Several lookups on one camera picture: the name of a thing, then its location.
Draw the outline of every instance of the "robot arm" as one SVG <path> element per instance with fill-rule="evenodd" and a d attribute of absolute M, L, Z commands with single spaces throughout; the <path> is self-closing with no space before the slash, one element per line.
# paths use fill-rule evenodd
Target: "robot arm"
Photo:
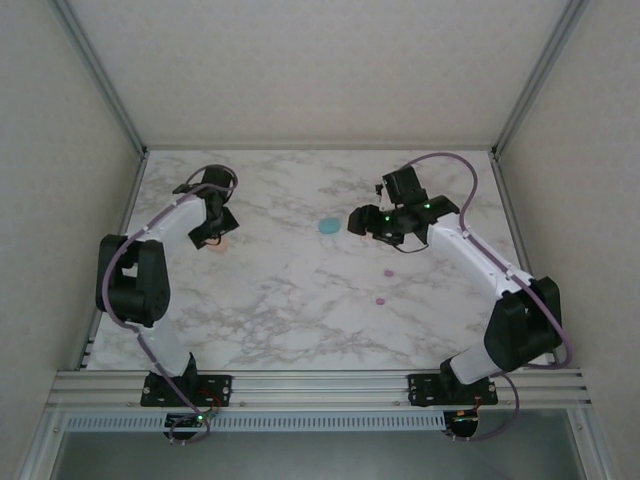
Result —
<path fill-rule="evenodd" d="M 484 298 L 494 303 L 483 341 L 441 364 L 438 382 L 444 395 L 430 396 L 432 404 L 468 404 L 473 399 L 468 393 L 477 382 L 486 383 L 487 377 L 515 370 L 560 345 L 560 337 L 543 312 L 518 285 L 519 281 L 528 285 L 559 320 L 558 287 L 552 280 L 534 279 L 472 230 L 463 229 L 458 207 L 444 196 L 429 198 L 412 167 L 385 175 L 376 192 L 380 206 L 354 210 L 349 217 L 350 232 L 370 233 L 394 247 L 404 242 L 405 234 L 413 233 L 452 260 Z M 506 266 L 506 273 L 487 254 Z"/>
<path fill-rule="evenodd" d="M 173 202 L 162 210 L 155 217 L 158 221 L 152 222 L 153 226 L 149 228 L 145 227 L 144 234 L 117 260 L 109 279 L 109 303 L 116 316 L 128 325 L 135 325 L 142 343 L 170 377 L 180 378 L 187 369 L 195 370 L 195 360 L 178 339 L 171 323 L 163 318 L 170 300 L 166 258 L 175 253 L 187 234 L 194 246 L 200 249 L 206 240 L 220 239 L 238 227 L 229 209 L 224 207 L 231 196 L 233 187 L 230 185 L 235 186 L 236 183 L 235 174 L 226 167 L 206 167 L 199 185 L 213 185 L 221 189 L 201 188 L 194 195 Z M 183 184 L 173 193 L 188 193 L 199 185 Z M 100 244 L 96 303 L 102 311 L 106 310 L 102 283 L 107 265 L 118 248 L 134 233 L 107 235 Z M 152 370 L 156 374 L 161 373 L 156 367 Z"/>

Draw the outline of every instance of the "white marble table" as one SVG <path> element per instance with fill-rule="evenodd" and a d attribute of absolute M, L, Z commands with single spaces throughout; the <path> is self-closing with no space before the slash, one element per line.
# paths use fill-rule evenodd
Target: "white marble table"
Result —
<path fill-rule="evenodd" d="M 376 203 L 381 176 L 418 151 L 155 151 L 131 219 L 137 227 L 196 168 L 223 163 L 239 176 L 228 206 L 240 228 L 226 253 L 184 247 L 169 259 L 178 334 L 207 370 L 437 368 L 482 338 L 492 305 L 437 252 L 404 255 L 318 221 Z M 515 252 L 486 152 L 457 152 L 480 185 L 468 222 L 499 252 Z M 417 167 L 427 192 L 462 205 L 469 172 L 452 160 Z M 385 269 L 395 275 L 388 278 Z M 379 306 L 376 298 L 384 298 Z M 133 334 L 103 316 L 93 370 L 147 370 Z"/>

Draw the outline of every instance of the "cyan object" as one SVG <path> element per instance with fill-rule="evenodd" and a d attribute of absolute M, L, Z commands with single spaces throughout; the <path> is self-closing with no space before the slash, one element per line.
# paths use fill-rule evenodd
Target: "cyan object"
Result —
<path fill-rule="evenodd" d="M 318 230 L 325 235 L 337 233 L 340 231 L 340 219 L 335 217 L 323 218 L 318 222 Z"/>

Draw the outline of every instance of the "purple cable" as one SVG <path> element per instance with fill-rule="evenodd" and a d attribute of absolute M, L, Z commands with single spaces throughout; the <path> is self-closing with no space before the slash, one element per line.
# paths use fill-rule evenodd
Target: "purple cable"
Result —
<path fill-rule="evenodd" d="M 118 318 L 118 316 L 114 312 L 113 307 L 111 306 L 111 302 L 109 300 L 109 282 L 111 280 L 111 277 L 113 276 L 113 271 L 115 270 L 115 267 L 116 267 L 116 264 L 118 263 L 118 260 L 120 259 L 120 257 L 122 257 L 122 255 L 125 254 L 125 252 L 129 248 L 129 246 L 131 246 L 131 244 L 133 242 L 135 242 L 138 238 L 140 238 L 142 235 L 144 235 L 148 230 L 150 230 L 154 226 L 156 226 L 160 221 L 162 221 L 167 215 L 169 215 L 179 205 L 183 204 L 185 201 L 187 201 L 189 198 L 193 197 L 196 193 L 200 192 L 201 190 L 213 189 L 213 190 L 219 190 L 219 191 L 222 191 L 222 192 L 232 192 L 236 188 L 236 186 L 238 185 L 238 176 L 236 175 L 236 173 L 233 170 L 231 170 L 229 167 L 226 167 L 224 165 L 207 165 L 205 167 L 199 168 L 193 174 L 191 174 L 191 176 L 187 179 L 187 181 L 185 183 L 189 183 L 189 181 L 197 173 L 199 173 L 199 172 L 203 171 L 205 168 L 211 167 L 211 166 L 224 168 L 227 172 L 229 172 L 231 174 L 231 176 L 232 176 L 232 179 L 233 179 L 233 185 L 231 187 L 220 187 L 218 185 L 213 185 L 213 184 L 210 184 L 210 183 L 200 184 L 197 187 L 191 189 L 189 192 L 185 193 L 180 198 L 178 198 L 178 200 L 176 200 L 171 205 L 165 207 L 158 215 L 153 217 L 151 219 L 151 221 L 145 227 L 142 227 L 140 230 L 138 230 L 133 235 L 129 236 L 129 238 L 127 238 L 124 241 L 124 243 L 120 246 L 120 248 L 118 248 L 118 250 L 116 250 L 116 253 L 113 255 L 113 258 L 111 258 L 111 261 L 107 265 L 107 269 L 104 272 L 104 277 L 102 277 L 101 293 L 102 293 L 102 301 L 104 302 L 105 311 L 109 314 L 111 319 L 118 326 L 120 326 L 122 328 L 126 328 L 127 330 L 131 330 L 132 332 L 134 332 L 137 335 L 136 339 L 137 339 L 138 343 L 140 344 L 140 347 L 142 348 L 142 350 L 147 355 L 147 357 L 149 357 L 149 360 L 151 361 L 151 363 L 158 369 L 158 371 L 160 372 L 162 377 L 166 380 L 167 384 L 176 393 L 176 395 L 178 395 L 180 400 L 182 400 L 182 402 L 187 407 L 191 408 L 195 412 L 193 415 L 188 416 L 188 418 L 192 418 L 192 417 L 197 416 L 197 415 L 202 415 L 202 412 L 200 411 L 200 409 L 198 407 L 196 407 L 185 396 L 184 393 L 182 393 L 182 391 L 173 382 L 173 380 L 171 380 L 171 376 L 169 375 L 169 373 L 165 370 L 165 368 L 159 362 L 158 358 L 151 351 L 149 346 L 144 341 L 144 338 L 142 338 L 142 336 L 140 334 L 140 329 L 135 325 L 128 325 L 128 324 L 126 324 L 125 322 L 123 322 L 122 320 L 120 320 Z M 176 428 L 176 426 L 178 424 L 180 424 L 182 421 L 184 421 L 183 419 L 186 419 L 186 418 L 187 417 L 181 417 L 180 419 L 178 419 L 178 421 L 174 422 L 174 424 L 171 426 L 171 429 L 169 431 L 169 438 L 170 438 L 171 442 L 173 442 L 173 431 L 174 431 L 174 429 Z M 209 424 L 208 419 L 205 419 L 205 425 L 207 427 L 207 431 L 206 431 L 205 435 L 202 435 L 200 437 L 196 437 L 195 440 L 190 440 L 190 441 L 183 440 L 182 444 L 186 445 L 187 443 L 190 443 L 190 444 L 197 443 L 200 440 L 204 439 L 211 431 L 211 426 Z"/>
<path fill-rule="evenodd" d="M 469 239 L 469 241 L 478 250 L 480 250 L 482 252 L 482 254 L 485 255 L 489 259 L 489 261 L 491 261 L 491 263 L 493 263 L 496 267 L 498 267 L 503 273 L 508 275 L 509 268 L 506 265 L 504 265 L 500 260 L 498 260 L 495 257 L 495 255 L 493 255 L 489 250 L 487 250 L 473 236 L 473 234 L 469 231 L 469 229 L 467 228 L 467 226 L 465 224 L 464 219 L 465 219 L 465 215 L 467 213 L 467 209 L 469 208 L 469 205 L 471 205 L 471 202 L 473 201 L 473 198 L 475 197 L 476 192 L 478 190 L 478 173 L 476 172 L 476 169 L 473 168 L 473 165 L 471 165 L 469 160 L 467 160 L 466 158 L 461 157 L 460 155 L 457 155 L 455 153 L 435 152 L 435 153 L 428 153 L 426 155 L 422 155 L 421 157 L 413 159 L 410 162 L 408 162 L 405 165 L 403 165 L 402 168 L 407 168 L 407 167 L 410 167 L 410 166 L 414 165 L 415 163 L 418 163 L 418 162 L 420 162 L 422 160 L 426 160 L 428 158 L 435 158 L 435 157 L 448 157 L 448 158 L 453 158 L 454 160 L 458 160 L 459 162 L 462 162 L 469 169 L 469 171 L 471 172 L 471 176 L 473 177 L 473 185 L 471 187 L 471 192 L 469 193 L 469 196 L 464 201 L 464 204 L 462 205 L 462 208 L 460 209 L 460 217 L 459 217 L 460 230 L 462 230 L 463 232 L 467 233 L 467 235 L 468 235 L 467 238 Z M 531 290 L 531 288 L 529 288 L 529 286 L 525 282 L 523 282 L 520 278 L 518 278 L 515 275 L 510 276 L 510 278 L 512 278 L 513 281 L 516 282 L 516 284 L 520 288 L 522 288 L 525 291 L 525 293 L 527 295 L 529 295 L 529 297 L 531 297 L 531 299 L 536 304 L 536 306 L 538 308 L 540 308 L 540 310 L 542 311 L 544 316 L 547 317 L 547 320 L 549 320 L 549 323 L 551 323 L 551 325 L 553 326 L 554 330 L 558 333 L 558 336 L 562 339 L 562 342 L 564 343 L 565 348 L 567 350 L 566 358 L 562 362 L 560 362 L 560 363 L 558 363 L 556 365 L 533 365 L 533 364 L 529 364 L 528 363 L 528 364 L 526 364 L 524 366 L 530 367 L 530 368 L 539 369 L 539 370 L 557 370 L 557 369 L 566 367 L 567 365 L 569 365 L 569 363 L 573 359 L 573 345 L 569 341 L 569 338 L 567 337 L 567 334 L 565 333 L 565 331 L 560 326 L 560 322 L 558 322 L 558 320 L 556 320 L 556 318 L 553 316 L 553 313 L 551 313 L 551 311 L 547 308 L 547 306 L 540 299 L 540 297 L 538 297 L 538 295 L 536 295 L 536 293 L 533 290 Z M 516 405 L 515 405 L 515 408 L 513 410 L 513 415 L 511 416 L 511 419 L 509 419 L 509 421 L 507 423 L 505 423 L 503 426 L 501 426 L 500 428 L 497 428 L 496 430 L 494 430 L 492 432 L 485 433 L 483 435 L 479 435 L 477 437 L 469 437 L 469 438 L 467 438 L 467 441 L 469 441 L 469 442 L 477 442 L 477 441 L 481 441 L 481 440 L 488 440 L 488 439 L 493 438 L 493 437 L 495 437 L 497 435 L 500 435 L 501 433 L 504 433 L 506 430 L 508 430 L 509 428 L 511 428 L 514 425 L 514 423 L 515 423 L 515 421 L 518 418 L 518 415 L 520 413 L 520 397 L 518 396 L 518 389 L 516 388 L 516 386 L 513 383 L 513 381 L 504 372 L 496 374 L 494 376 L 502 376 L 502 377 L 504 377 L 504 379 L 509 383 L 509 385 L 513 389 L 513 393 L 515 395 L 515 400 L 516 400 Z"/>
<path fill-rule="evenodd" d="M 481 442 L 483 440 L 489 440 L 490 438 L 497 437 L 498 435 L 503 434 L 504 432 L 509 430 L 514 423 L 516 423 L 516 420 L 520 415 L 520 395 L 518 394 L 518 389 L 516 388 L 516 385 L 513 383 L 513 380 L 511 380 L 505 373 L 498 373 L 496 375 L 492 375 L 492 377 L 503 377 L 507 381 L 507 383 L 511 386 L 511 389 L 513 390 L 513 396 L 516 402 L 515 408 L 513 409 L 513 415 L 511 415 L 511 418 L 507 423 L 505 423 L 501 427 L 496 428 L 495 430 L 492 430 L 489 433 L 483 433 L 482 435 L 475 435 L 473 437 L 457 437 L 453 435 L 451 436 L 451 439 L 454 442 L 458 438 L 462 438 L 465 442 Z"/>

